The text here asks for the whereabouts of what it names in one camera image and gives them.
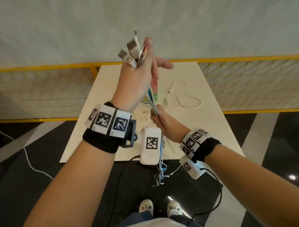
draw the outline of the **right hand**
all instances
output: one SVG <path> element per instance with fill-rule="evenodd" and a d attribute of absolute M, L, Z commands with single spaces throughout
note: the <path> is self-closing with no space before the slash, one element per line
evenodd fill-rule
<path fill-rule="evenodd" d="M 151 109 L 151 120 L 161 129 L 162 135 L 175 143 L 181 143 L 184 136 L 191 130 L 165 112 L 161 105 L 157 105 L 159 116 Z"/>

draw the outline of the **left hand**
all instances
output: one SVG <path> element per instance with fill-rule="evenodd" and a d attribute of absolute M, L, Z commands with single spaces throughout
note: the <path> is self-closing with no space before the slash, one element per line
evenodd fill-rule
<path fill-rule="evenodd" d="M 145 97 L 152 78 L 159 78 L 158 67 L 173 68 L 173 64 L 170 61 L 154 57 L 151 38 L 146 38 L 144 45 L 147 47 L 147 54 L 142 67 L 134 69 L 130 65 L 123 63 L 118 85 L 111 100 L 115 107 L 130 113 Z"/>

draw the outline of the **jeans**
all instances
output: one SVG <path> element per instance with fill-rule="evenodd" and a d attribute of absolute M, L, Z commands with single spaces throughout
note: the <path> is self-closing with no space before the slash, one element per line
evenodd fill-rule
<path fill-rule="evenodd" d="M 190 219 L 184 215 L 172 215 L 169 218 L 183 225 L 187 225 L 187 223 L 190 221 Z M 150 211 L 144 211 L 141 213 L 134 212 L 131 213 L 126 219 L 122 220 L 116 227 L 127 227 L 130 225 L 149 221 L 152 219 L 154 219 L 154 217 L 152 216 Z M 190 222 L 188 227 L 202 227 L 202 225 L 198 224 L 195 221 L 192 221 Z"/>

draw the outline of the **shoe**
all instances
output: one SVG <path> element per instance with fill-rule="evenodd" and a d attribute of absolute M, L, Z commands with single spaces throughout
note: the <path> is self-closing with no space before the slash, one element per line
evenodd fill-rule
<path fill-rule="evenodd" d="M 140 206 L 139 206 L 139 213 L 143 212 L 143 211 L 150 211 L 150 213 L 154 214 L 154 206 L 153 203 L 150 199 L 145 199 L 141 202 Z"/>
<path fill-rule="evenodd" d="M 182 207 L 177 201 L 170 201 L 167 205 L 167 217 L 171 215 L 183 215 Z"/>

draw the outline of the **white tabletop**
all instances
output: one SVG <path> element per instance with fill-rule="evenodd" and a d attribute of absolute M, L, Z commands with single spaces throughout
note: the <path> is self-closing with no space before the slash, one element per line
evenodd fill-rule
<path fill-rule="evenodd" d="M 82 135 L 86 130 L 85 121 L 94 106 L 97 103 L 103 104 L 111 100 L 117 86 L 120 69 L 121 65 L 107 65 L 100 68 L 60 162 L 66 162 L 81 142 Z M 185 81 L 188 84 L 187 92 L 191 96 L 199 98 L 202 103 L 201 106 L 197 109 L 183 108 L 179 104 L 177 97 L 170 95 L 167 112 L 191 129 L 201 127 L 220 140 L 223 145 L 244 155 L 197 62 L 174 63 L 174 69 L 172 70 L 160 68 L 159 75 L 158 104 L 163 104 L 174 82 Z M 199 101 L 186 96 L 185 86 L 184 83 L 176 83 L 173 92 L 179 96 L 185 106 L 198 106 Z M 137 119 L 146 118 L 147 114 L 142 113 L 142 110 L 146 108 L 145 104 L 140 103 L 138 105 L 134 111 Z M 137 121 L 136 133 L 139 134 L 142 127 L 145 126 L 155 127 L 155 124 L 150 119 Z M 179 144 L 170 143 L 175 152 L 166 143 L 163 159 L 179 159 L 182 157 L 184 153 L 179 149 Z M 139 154 L 140 144 L 135 143 L 132 148 L 124 149 L 120 147 L 116 153 L 115 160 L 125 161 Z"/>

